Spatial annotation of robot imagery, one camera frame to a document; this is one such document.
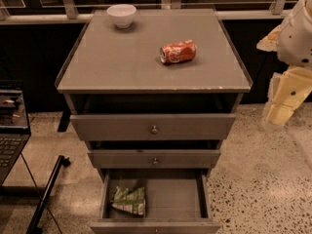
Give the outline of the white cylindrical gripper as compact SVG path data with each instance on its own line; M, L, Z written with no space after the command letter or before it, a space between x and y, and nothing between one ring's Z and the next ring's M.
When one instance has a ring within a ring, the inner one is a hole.
M281 26L272 29L257 44L264 52L276 52ZM271 79L269 101L265 104L263 117L266 123L284 126L306 98L312 93L312 69L290 66L283 74L275 73Z

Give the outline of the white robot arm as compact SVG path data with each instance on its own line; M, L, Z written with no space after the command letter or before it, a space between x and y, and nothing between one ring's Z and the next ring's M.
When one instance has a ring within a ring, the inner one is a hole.
M256 47L275 52L289 66L282 74L273 74L263 110L266 126L284 127L312 93L312 0L298 0Z

